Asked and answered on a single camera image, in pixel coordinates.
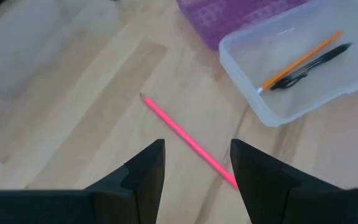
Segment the wooden floor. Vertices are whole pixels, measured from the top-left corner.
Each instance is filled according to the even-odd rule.
[[[358,92],[268,128],[174,0],[10,0],[0,7],[0,189],[81,189],[164,138],[158,223],[249,222],[239,192],[139,92],[228,169],[239,138],[358,186]]]

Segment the wood grain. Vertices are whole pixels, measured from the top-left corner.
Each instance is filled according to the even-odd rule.
[[[26,9],[40,6],[47,10],[34,27]],[[19,18],[31,26],[6,28]],[[250,223],[239,192],[139,92],[228,169],[230,140],[239,138],[358,187],[358,92],[269,128],[174,0],[15,0],[0,8],[0,189],[82,189],[164,138],[158,223]]]

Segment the plastic container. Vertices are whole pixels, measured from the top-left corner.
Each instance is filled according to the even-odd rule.
[[[310,0],[177,0],[179,8],[211,50],[222,38]]]
[[[316,67],[287,90],[258,87],[338,30],[344,35],[321,54],[340,44],[353,45],[332,61]],[[221,64],[252,109],[267,126],[288,123],[345,93],[358,90],[358,2],[309,2],[257,26],[223,38]]]

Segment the pencil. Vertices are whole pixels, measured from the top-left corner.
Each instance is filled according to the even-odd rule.
[[[332,42],[335,42],[342,36],[343,30],[340,30],[336,32],[334,35],[332,35],[328,40],[325,40],[323,43],[319,44],[317,47],[315,47],[312,51],[305,54],[302,58],[298,59],[294,63],[292,63],[290,66],[288,66],[286,69],[282,70],[281,72],[277,73],[273,76],[273,78],[269,79],[267,82],[265,82],[262,86],[258,88],[258,93],[261,94],[263,91],[268,90],[270,87],[272,87],[277,81],[282,79],[285,75],[288,75],[290,71],[292,71],[294,68],[300,66],[307,60],[309,60],[311,57],[316,55],[319,51],[321,51],[323,48],[325,48],[327,45],[329,45]]]
[[[189,134],[185,130],[183,130],[176,122],[174,122],[162,109],[160,109],[156,103],[149,97],[140,93],[140,97],[143,102],[155,113],[158,117],[160,117],[166,124],[174,130],[201,158],[203,158],[213,169],[216,170],[226,181],[229,182],[238,190],[237,182],[234,176],[229,173],[224,166],[218,163],[209,153],[203,149],[193,138],[190,137]]]

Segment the purple plastic basket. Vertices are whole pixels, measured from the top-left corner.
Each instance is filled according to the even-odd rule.
[[[312,0],[177,0],[211,50],[229,33]]]

